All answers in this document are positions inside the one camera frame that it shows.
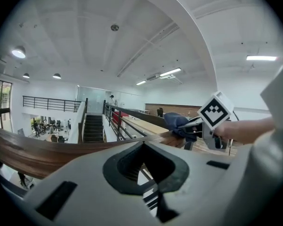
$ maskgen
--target stair step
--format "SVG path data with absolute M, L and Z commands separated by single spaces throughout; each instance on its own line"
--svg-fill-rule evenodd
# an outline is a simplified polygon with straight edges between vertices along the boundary
M 85 126 L 102 126 L 103 124 L 97 124 L 97 123 L 90 123 L 90 124 L 85 124 Z
M 88 136 L 88 137 L 94 137 L 94 136 L 102 136 L 103 135 L 103 132 L 101 131 L 100 133 L 98 133 L 98 132 L 95 132 L 95 133 L 90 133 L 90 132 L 86 132 L 86 133 L 84 133 L 84 136 Z
M 102 130 L 102 129 L 103 129 L 102 126 L 89 126 L 89 127 L 85 127 L 85 130 Z
M 103 139 L 103 136 L 96 136 L 96 137 L 90 137 L 90 136 L 86 136 L 86 135 L 84 135 L 84 140 L 98 140 L 98 139 Z
M 103 119 L 103 117 L 102 116 L 90 116 L 90 115 L 87 115 L 86 119 Z
M 85 121 L 85 124 L 93 124 L 93 123 L 95 123 L 95 124 L 102 124 L 103 121 Z
M 88 122 L 88 123 L 90 123 L 90 122 L 101 123 L 101 122 L 103 122 L 103 120 L 86 120 L 85 122 Z
M 91 138 L 84 138 L 84 142 L 103 142 L 103 138 L 102 137 L 91 137 Z

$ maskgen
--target ceiling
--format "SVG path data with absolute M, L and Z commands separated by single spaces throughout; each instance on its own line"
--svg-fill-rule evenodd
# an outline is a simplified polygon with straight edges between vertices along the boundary
M 283 28 L 262 0 L 185 1 L 217 70 L 274 73 L 283 64 Z M 113 24 L 118 31 L 111 30 Z M 26 59 L 12 56 L 18 45 L 25 47 Z M 246 61 L 257 54 L 279 58 Z M 186 83 L 206 73 L 195 44 L 147 0 L 22 0 L 0 33 L 0 58 L 0 72 L 29 73 L 36 80 L 61 73 L 76 83 L 74 73 L 102 73 L 132 86 L 177 67 L 182 71 L 176 80 L 143 86 Z

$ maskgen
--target desk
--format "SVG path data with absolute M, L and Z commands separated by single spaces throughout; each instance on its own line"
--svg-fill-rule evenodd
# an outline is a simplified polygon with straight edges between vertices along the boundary
M 160 133 L 164 133 L 167 132 L 169 130 L 153 125 L 149 122 L 146 121 L 142 121 L 142 120 L 135 120 L 133 118 L 127 118 L 127 117 L 123 117 L 122 118 L 124 121 L 127 121 L 128 123 L 130 123 L 133 126 L 137 126 L 140 127 L 148 132 L 150 132 L 151 134 L 160 134 Z
M 127 110 L 136 111 L 136 112 L 140 112 L 140 113 L 144 113 L 144 114 L 149 114 L 150 113 L 150 111 L 148 111 L 148 110 L 138 110 L 138 109 L 127 109 Z

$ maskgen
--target ceiling light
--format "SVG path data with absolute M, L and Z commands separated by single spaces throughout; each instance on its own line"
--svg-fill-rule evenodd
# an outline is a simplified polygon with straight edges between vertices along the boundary
M 146 81 L 139 82 L 139 83 L 137 83 L 136 85 L 141 85 L 141 84 L 143 84 L 143 83 L 146 83 Z
M 23 46 L 17 46 L 13 51 L 12 54 L 18 58 L 25 58 L 25 48 Z
M 119 26 L 117 24 L 111 25 L 110 28 L 111 28 L 112 31 L 118 31 L 119 30 Z
M 61 79 L 61 75 L 59 73 L 56 73 L 52 76 L 55 79 Z
M 175 73 L 175 72 L 178 72 L 178 71 L 181 71 L 181 68 L 177 68 L 177 69 L 171 70 L 169 72 L 162 73 L 160 76 L 166 76 L 168 74 Z
M 250 56 L 246 57 L 246 60 L 264 60 L 264 61 L 275 61 L 277 57 L 275 56 Z
M 23 77 L 29 79 L 29 74 L 25 73 L 25 74 L 23 74 Z

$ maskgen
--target chair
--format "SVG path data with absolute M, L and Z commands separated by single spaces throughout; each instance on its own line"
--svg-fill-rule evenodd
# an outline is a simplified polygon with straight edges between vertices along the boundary
M 58 138 L 55 135 L 51 136 L 51 141 L 52 142 L 58 142 Z
M 63 136 L 59 136 L 59 137 L 58 137 L 58 142 L 64 143 L 64 142 L 65 142 L 64 137 L 63 137 Z

